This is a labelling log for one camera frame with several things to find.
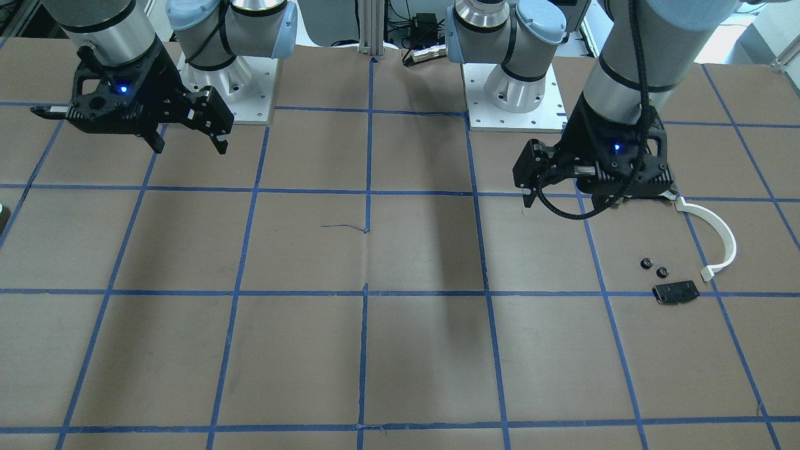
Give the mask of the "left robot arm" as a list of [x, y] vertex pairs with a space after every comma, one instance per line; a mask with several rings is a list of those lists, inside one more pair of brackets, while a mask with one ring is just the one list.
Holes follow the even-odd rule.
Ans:
[[[659, 112], [685, 79], [735, 1], [606, 1], [611, 32], [560, 140], [529, 140], [512, 181], [531, 207], [540, 200], [573, 220], [625, 198], [657, 198], [674, 187]], [[454, 63], [491, 64], [492, 105], [526, 113], [540, 105], [546, 72], [568, 40], [568, 19], [549, 1], [457, 1], [444, 34]]]

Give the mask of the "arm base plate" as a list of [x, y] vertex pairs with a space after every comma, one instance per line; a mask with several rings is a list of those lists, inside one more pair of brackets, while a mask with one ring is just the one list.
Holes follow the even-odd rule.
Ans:
[[498, 64], [462, 65], [474, 131], [560, 133], [568, 122], [553, 66], [543, 79], [512, 79]]
[[185, 63], [181, 54], [177, 68], [186, 88], [199, 91], [214, 86], [234, 115], [235, 124], [267, 125], [280, 59], [238, 56], [228, 67], [201, 71]]

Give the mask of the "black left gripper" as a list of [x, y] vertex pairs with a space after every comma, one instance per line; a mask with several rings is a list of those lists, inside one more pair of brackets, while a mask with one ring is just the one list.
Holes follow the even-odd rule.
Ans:
[[547, 146], [531, 139], [514, 163], [512, 179], [524, 189], [524, 208], [532, 207], [540, 189], [569, 178], [575, 178], [578, 189], [591, 194], [594, 201], [617, 196], [629, 178], [632, 182], [626, 196], [654, 198], [674, 187], [668, 136], [654, 108], [649, 118], [643, 163], [633, 176], [640, 145], [638, 120], [634, 124], [607, 120], [580, 96], [560, 141]]

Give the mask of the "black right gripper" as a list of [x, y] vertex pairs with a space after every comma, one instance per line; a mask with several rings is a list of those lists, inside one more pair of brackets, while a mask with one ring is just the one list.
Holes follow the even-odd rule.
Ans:
[[42, 119], [66, 120], [88, 134], [137, 136], [154, 154], [165, 146], [161, 124], [182, 124], [208, 136], [220, 156], [228, 153], [234, 114], [214, 86], [190, 91], [163, 45], [132, 62], [103, 65], [90, 46], [80, 46], [68, 105], [34, 106]]

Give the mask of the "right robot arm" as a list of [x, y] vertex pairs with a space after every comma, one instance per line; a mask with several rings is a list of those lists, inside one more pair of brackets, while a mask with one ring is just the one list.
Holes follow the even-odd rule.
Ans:
[[231, 106], [257, 89], [246, 60], [291, 57], [300, 25], [292, 1], [169, 1], [167, 20], [184, 56], [179, 67], [136, 1], [43, 5], [79, 63], [68, 104], [33, 106], [32, 114], [88, 134], [137, 136], [157, 154], [163, 124], [199, 131], [225, 154]]

